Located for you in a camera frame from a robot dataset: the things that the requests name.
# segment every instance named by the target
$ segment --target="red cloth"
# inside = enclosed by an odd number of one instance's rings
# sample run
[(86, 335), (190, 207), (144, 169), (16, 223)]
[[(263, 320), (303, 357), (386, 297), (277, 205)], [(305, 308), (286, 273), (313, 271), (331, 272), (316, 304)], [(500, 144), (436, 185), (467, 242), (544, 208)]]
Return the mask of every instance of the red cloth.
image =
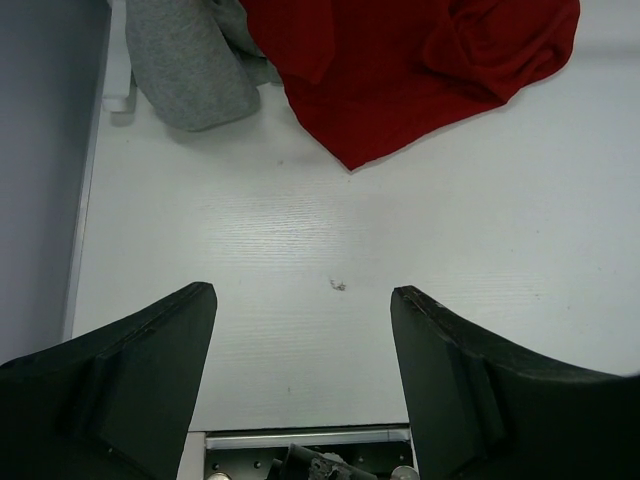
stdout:
[(241, 0), (300, 124), (347, 168), (558, 71), (578, 0)]

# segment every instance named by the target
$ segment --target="gray wall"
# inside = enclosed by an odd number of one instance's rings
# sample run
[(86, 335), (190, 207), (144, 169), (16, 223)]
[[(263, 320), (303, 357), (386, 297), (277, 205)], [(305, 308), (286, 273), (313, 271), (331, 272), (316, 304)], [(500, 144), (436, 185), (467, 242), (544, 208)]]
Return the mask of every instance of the gray wall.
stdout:
[(0, 0), (0, 363), (61, 339), (108, 18)]

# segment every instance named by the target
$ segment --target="gray cloth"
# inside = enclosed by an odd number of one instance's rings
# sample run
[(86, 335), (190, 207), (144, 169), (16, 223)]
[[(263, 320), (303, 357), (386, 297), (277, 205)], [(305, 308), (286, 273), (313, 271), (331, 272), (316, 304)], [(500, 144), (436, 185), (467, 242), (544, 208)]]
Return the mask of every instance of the gray cloth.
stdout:
[(137, 85), (158, 117), (181, 130), (254, 113), (256, 85), (278, 80), (238, 0), (127, 0), (126, 35)]

